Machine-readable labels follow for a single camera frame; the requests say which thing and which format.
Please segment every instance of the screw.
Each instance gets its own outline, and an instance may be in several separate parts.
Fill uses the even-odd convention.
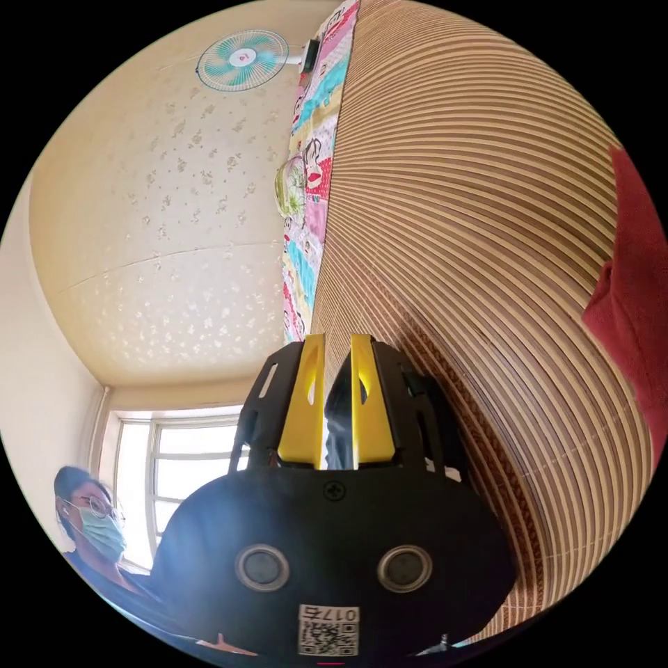
[[[335,480],[325,484],[323,494],[328,501],[340,501],[346,495],[346,488]]]

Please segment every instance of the bamboo mat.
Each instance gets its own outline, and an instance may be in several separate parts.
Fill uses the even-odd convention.
[[[435,374],[518,583],[480,637],[563,598],[649,483],[630,386],[580,315],[617,214],[596,112],[467,19],[362,0],[337,130],[313,333],[329,387],[364,332]]]

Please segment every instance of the woman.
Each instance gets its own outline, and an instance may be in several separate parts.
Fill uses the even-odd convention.
[[[125,518],[101,482],[81,468],[63,466],[56,474],[54,493],[58,520],[74,541],[74,551],[63,556],[115,609],[170,645],[208,661],[215,661],[210,649],[253,655],[225,643],[221,635],[215,644],[184,636],[152,590],[150,576],[121,567]]]

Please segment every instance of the window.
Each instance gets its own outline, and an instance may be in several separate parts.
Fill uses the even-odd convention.
[[[115,501],[125,515],[125,559],[150,570],[157,546],[183,499],[230,467],[240,407],[227,415],[119,415]],[[248,465],[244,446],[239,469]]]

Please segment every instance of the eyeglasses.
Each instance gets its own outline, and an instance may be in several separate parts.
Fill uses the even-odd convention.
[[[81,499],[88,505],[95,517],[102,519],[110,515],[112,519],[116,520],[121,525],[125,524],[125,516],[123,515],[122,511],[118,508],[114,508],[108,503],[105,503],[102,501],[102,499],[98,499],[95,496],[78,496],[77,498]]]

